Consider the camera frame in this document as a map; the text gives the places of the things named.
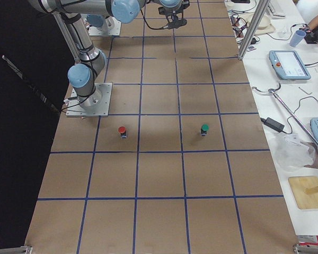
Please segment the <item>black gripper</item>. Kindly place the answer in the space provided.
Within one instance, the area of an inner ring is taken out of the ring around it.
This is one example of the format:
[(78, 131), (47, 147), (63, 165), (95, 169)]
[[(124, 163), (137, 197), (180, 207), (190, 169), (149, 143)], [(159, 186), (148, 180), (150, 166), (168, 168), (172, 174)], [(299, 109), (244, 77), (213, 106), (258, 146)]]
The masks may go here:
[(183, 17), (183, 11), (183, 7), (177, 10), (159, 7), (159, 15), (165, 15), (167, 19), (167, 25), (163, 26), (162, 29), (178, 29), (181, 26), (185, 26), (188, 21)]

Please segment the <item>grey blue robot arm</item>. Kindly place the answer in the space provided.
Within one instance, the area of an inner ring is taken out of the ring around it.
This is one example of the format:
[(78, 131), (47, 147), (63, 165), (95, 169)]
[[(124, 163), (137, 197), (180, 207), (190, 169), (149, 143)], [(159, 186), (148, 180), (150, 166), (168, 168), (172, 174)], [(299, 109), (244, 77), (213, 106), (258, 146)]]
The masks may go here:
[(77, 96), (77, 105), (83, 109), (95, 108), (102, 93), (95, 79), (106, 64), (105, 54), (96, 48), (84, 25), (82, 14), (115, 17), (130, 23), (145, 6), (145, 1), (29, 1), (43, 14), (53, 15), (75, 58), (76, 64), (67, 77)]
[(151, 30), (171, 30), (178, 29), (187, 24), (184, 18), (184, 10), (190, 6), (189, 1), (106, 1), (107, 14), (88, 14), (86, 19), (90, 26), (100, 30), (111, 29), (114, 27), (115, 18), (121, 23), (128, 24), (132, 22), (138, 14), (143, 14), (142, 8), (146, 4), (155, 3), (160, 7), (158, 13), (164, 15), (167, 24), (160, 28), (153, 28), (145, 23)]

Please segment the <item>person's hand with glove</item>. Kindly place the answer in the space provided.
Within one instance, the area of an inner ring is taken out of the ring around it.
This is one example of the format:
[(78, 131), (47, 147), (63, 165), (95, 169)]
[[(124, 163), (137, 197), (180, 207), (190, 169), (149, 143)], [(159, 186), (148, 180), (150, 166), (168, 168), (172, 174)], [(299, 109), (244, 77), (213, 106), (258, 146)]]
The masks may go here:
[(308, 25), (299, 28), (299, 30), (304, 31), (305, 33), (312, 33), (312, 29)]

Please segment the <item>arm aluminium base plate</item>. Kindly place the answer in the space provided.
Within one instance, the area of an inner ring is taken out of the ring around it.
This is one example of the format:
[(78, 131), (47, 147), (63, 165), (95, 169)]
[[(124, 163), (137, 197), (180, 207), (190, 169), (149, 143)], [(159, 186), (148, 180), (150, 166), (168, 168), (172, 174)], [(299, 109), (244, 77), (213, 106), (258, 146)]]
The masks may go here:
[(71, 97), (75, 97), (75, 99), (69, 101), (66, 116), (107, 117), (109, 115), (112, 85), (113, 83), (95, 83), (95, 92), (87, 100), (79, 97), (79, 101), (77, 100), (75, 89), (72, 89)]
[(121, 22), (117, 21), (116, 19), (112, 19), (112, 23), (110, 26), (105, 24), (101, 28), (96, 28), (91, 26), (89, 28), (89, 35), (91, 37), (118, 37), (121, 31)]

